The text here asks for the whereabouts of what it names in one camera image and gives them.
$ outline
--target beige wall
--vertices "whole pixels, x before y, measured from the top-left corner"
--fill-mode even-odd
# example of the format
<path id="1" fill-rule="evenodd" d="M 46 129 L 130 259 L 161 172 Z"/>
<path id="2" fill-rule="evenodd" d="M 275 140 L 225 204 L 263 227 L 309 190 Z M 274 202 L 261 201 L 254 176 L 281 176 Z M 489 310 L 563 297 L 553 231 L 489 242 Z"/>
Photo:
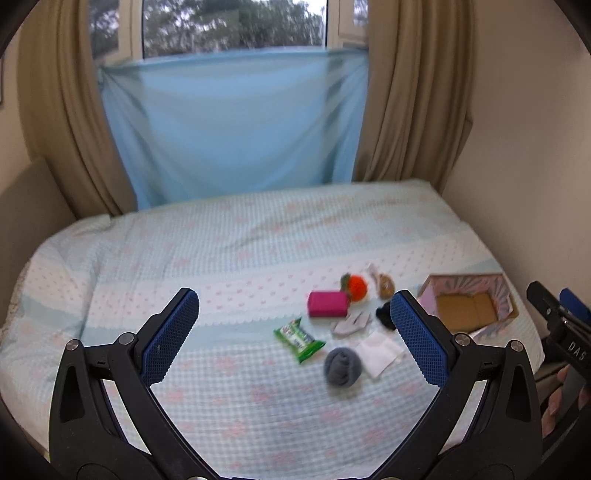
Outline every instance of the beige wall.
<path id="1" fill-rule="evenodd" d="M 443 196 L 520 293 L 591 303 L 591 55 L 553 0 L 476 5 L 474 129 Z"/>
<path id="2" fill-rule="evenodd" d="M 30 163 L 18 114 L 17 50 L 18 34 L 12 39 L 4 57 L 4 101 L 0 106 L 0 193 Z"/>

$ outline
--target green snack packet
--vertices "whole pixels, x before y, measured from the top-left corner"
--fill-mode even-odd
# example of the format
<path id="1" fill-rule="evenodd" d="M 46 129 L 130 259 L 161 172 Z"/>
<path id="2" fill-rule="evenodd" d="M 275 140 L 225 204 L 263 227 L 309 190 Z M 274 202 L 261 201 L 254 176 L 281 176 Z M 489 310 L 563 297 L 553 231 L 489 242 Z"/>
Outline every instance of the green snack packet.
<path id="1" fill-rule="evenodd" d="M 301 318 L 292 320 L 284 327 L 274 330 L 274 333 L 279 340 L 290 346 L 298 362 L 302 363 L 324 347 L 326 342 L 315 340 L 300 327 L 300 323 Z"/>

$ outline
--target pink box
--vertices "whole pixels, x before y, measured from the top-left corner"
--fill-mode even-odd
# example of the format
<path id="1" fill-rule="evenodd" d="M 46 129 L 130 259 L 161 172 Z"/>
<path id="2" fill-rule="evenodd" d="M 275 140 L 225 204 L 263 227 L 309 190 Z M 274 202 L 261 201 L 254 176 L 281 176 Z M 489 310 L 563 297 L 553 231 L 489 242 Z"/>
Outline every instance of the pink box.
<path id="1" fill-rule="evenodd" d="M 308 296 L 310 317 L 346 317 L 349 298 L 342 291 L 313 291 Z"/>
<path id="2" fill-rule="evenodd" d="M 446 296 L 475 299 L 482 294 L 490 297 L 488 308 L 492 311 L 487 312 L 476 307 L 476 301 L 474 312 L 471 312 L 471 308 L 466 310 L 463 301 L 453 304 L 448 299 L 440 305 L 440 299 Z M 505 329 L 519 315 L 509 284 L 502 273 L 430 275 L 419 289 L 417 301 L 429 315 L 437 316 L 452 333 L 460 330 L 470 333 L 466 325 L 460 328 L 460 324 L 467 322 L 472 325 L 472 330 L 479 332 L 479 338 L 494 335 L 495 332 Z M 456 311 L 453 311 L 453 308 L 450 310 L 450 305 L 454 305 Z"/>

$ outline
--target window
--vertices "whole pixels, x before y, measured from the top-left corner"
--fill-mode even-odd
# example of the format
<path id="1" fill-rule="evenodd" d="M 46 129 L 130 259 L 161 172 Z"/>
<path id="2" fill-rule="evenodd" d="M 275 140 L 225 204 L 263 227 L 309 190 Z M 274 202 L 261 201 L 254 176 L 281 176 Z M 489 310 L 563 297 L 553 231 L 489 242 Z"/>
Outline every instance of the window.
<path id="1" fill-rule="evenodd" d="M 328 46 L 367 44 L 368 0 L 329 0 Z"/>
<path id="2" fill-rule="evenodd" d="M 368 0 L 90 0 L 93 58 L 365 43 Z"/>
<path id="3" fill-rule="evenodd" d="M 90 48 L 97 63 L 123 63 L 142 57 L 141 17 L 134 15 L 134 2 L 90 0 Z"/>
<path id="4" fill-rule="evenodd" d="M 322 46 L 326 0 L 144 0 L 146 58 Z"/>

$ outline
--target blue cloth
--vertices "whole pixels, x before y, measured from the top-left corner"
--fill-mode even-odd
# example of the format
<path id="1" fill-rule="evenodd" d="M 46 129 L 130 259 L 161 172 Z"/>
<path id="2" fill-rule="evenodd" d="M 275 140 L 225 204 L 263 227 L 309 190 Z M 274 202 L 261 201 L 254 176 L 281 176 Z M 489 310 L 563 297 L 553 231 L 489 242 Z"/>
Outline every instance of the blue cloth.
<path id="1" fill-rule="evenodd" d="M 167 57 L 103 67 L 99 78 L 140 209 L 351 181 L 365 50 Z"/>

